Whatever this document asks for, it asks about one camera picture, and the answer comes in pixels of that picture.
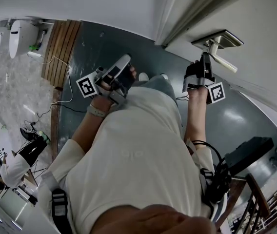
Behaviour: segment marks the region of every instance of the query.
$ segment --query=hand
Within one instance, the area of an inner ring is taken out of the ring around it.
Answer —
[[[188,89],[187,92],[189,95],[189,101],[192,101],[192,102],[207,101],[208,89],[204,86],[200,86],[199,88],[196,88],[196,89]]]
[[[130,71],[132,72],[134,79],[136,79],[137,73],[133,66],[130,67]],[[109,91],[111,88],[106,82],[103,82],[103,81],[101,82],[101,87],[107,91]],[[113,102],[104,96],[96,96],[92,100],[91,105],[103,112],[108,112],[110,107],[113,105]]]
[[[137,78],[137,72],[135,71],[135,67],[133,67],[133,66],[131,66],[130,67],[130,71],[132,72],[132,75],[133,75],[133,77],[134,77],[134,79],[136,79]],[[106,82],[101,82],[101,87],[103,88],[103,89],[105,89],[105,90],[107,90],[107,91],[109,91],[110,90],[110,86],[106,83]]]

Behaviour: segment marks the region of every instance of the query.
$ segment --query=white cable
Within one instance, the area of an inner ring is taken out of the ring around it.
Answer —
[[[73,97],[74,97],[74,95],[73,95],[73,92],[72,92],[71,81],[70,81],[70,76],[69,76],[69,71],[68,71],[68,65],[67,65],[67,63],[64,62],[63,60],[59,59],[59,58],[56,57],[56,56],[52,56],[52,58],[51,58],[51,60],[50,60],[49,62],[42,62],[41,64],[49,64],[49,63],[51,63],[51,61],[53,60],[53,58],[56,58],[56,59],[60,60],[62,63],[64,63],[64,64],[66,65],[66,70],[67,70],[67,75],[68,75],[68,80],[69,80],[69,87],[70,87],[70,92],[71,92],[71,99],[68,100],[68,101],[59,100],[59,101],[56,101],[56,102],[51,103],[51,105],[56,104],[56,103],[59,103],[59,102],[62,102],[62,103],[71,102],[72,99],[73,99]]]

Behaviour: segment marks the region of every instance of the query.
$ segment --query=black pants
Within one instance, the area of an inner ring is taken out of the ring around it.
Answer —
[[[38,156],[47,146],[43,137],[40,136],[36,140],[32,141],[30,144],[26,145],[19,154],[27,161],[27,163],[31,166],[36,162]]]

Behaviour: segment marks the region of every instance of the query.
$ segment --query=white cabinet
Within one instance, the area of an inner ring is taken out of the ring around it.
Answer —
[[[8,134],[8,131],[5,126],[3,126],[0,123],[0,157],[3,158],[3,153],[7,153],[7,161],[10,162],[11,159],[13,159],[12,155],[12,142],[10,139],[10,136]]]

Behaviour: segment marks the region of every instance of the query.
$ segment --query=green object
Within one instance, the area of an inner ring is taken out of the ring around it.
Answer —
[[[39,46],[38,45],[30,45],[29,48],[30,48],[30,51],[33,51],[33,50],[38,50]]]
[[[46,142],[46,144],[50,144],[51,143],[50,138],[43,131],[39,131],[39,135],[43,137],[43,139]]]

